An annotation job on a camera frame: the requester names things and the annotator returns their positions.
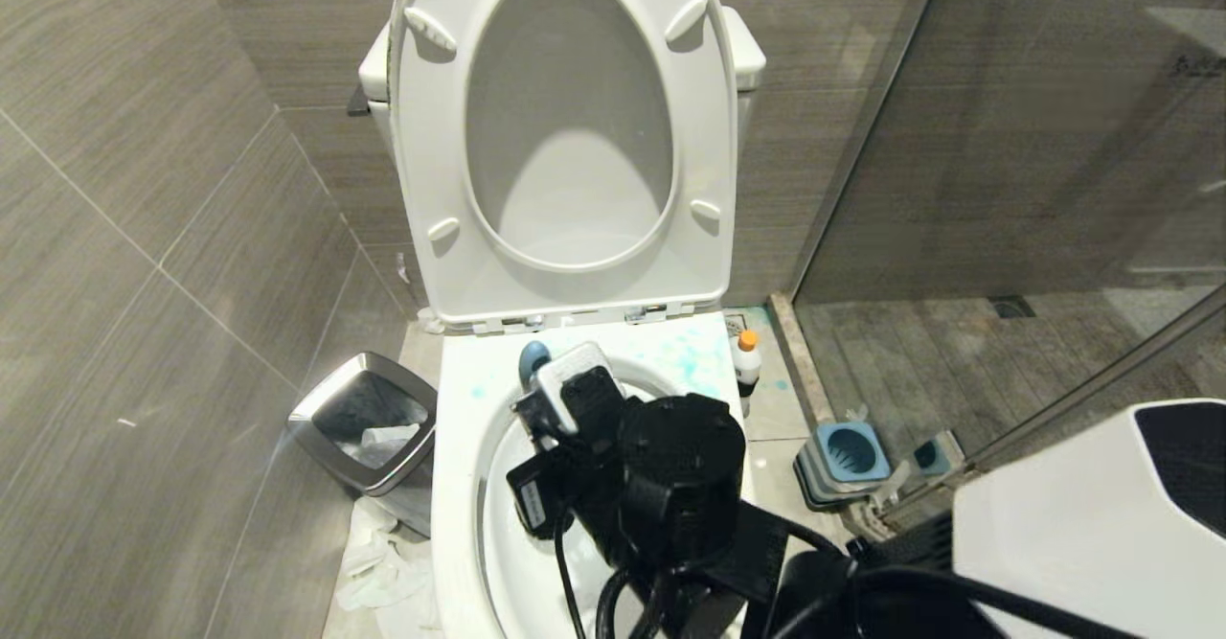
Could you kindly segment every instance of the toilet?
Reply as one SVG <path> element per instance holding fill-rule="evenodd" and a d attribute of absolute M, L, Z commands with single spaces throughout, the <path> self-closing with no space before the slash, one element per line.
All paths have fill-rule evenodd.
<path fill-rule="evenodd" d="M 718 0 L 395 0 L 359 72 L 447 327 L 432 503 L 447 637 L 574 634 L 552 543 L 505 481 L 532 454 L 509 410 L 526 342 L 596 342 L 631 394 L 700 391 L 743 422 L 718 299 L 764 66 Z M 564 545 L 595 635 L 612 570 L 582 526 Z"/>

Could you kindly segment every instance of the toilet tank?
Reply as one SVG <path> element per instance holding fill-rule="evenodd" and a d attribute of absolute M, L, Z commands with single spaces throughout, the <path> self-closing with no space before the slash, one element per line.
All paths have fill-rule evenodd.
<path fill-rule="evenodd" d="M 763 70 L 766 69 L 766 55 L 763 54 L 761 47 L 758 47 L 758 40 L 749 33 L 749 27 L 741 15 L 731 6 L 723 6 L 722 10 L 732 47 L 732 67 L 737 75 L 737 158 L 741 158 L 745 148 L 749 119 L 753 117 L 754 92 L 761 85 Z M 387 155 L 395 162 L 389 105 L 391 94 L 387 86 L 387 28 L 389 25 L 384 25 L 379 32 L 379 37 L 358 67 L 358 76 L 367 97 L 367 107 L 379 128 Z"/>

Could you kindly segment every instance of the stainless steel trash can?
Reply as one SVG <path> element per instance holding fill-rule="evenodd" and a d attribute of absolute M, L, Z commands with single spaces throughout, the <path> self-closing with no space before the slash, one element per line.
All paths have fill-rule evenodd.
<path fill-rule="evenodd" d="M 287 423 L 319 464 L 428 537 L 436 402 L 416 373 L 360 352 L 324 378 Z"/>

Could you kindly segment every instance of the shower enclosure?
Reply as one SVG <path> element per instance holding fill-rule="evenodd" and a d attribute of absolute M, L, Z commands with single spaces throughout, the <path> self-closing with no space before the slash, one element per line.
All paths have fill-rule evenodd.
<path fill-rule="evenodd" d="M 908 2 L 793 291 L 835 416 L 893 465 L 1226 396 L 1224 7 Z"/>

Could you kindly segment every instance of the cleaning bottle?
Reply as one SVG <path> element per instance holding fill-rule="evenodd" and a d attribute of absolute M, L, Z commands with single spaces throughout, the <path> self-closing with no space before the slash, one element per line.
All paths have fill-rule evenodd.
<path fill-rule="evenodd" d="M 737 390 L 741 391 L 741 411 L 749 416 L 749 395 L 758 385 L 763 369 L 763 354 L 758 351 L 758 334 L 753 330 L 741 330 L 732 342 L 732 368 L 737 370 Z"/>

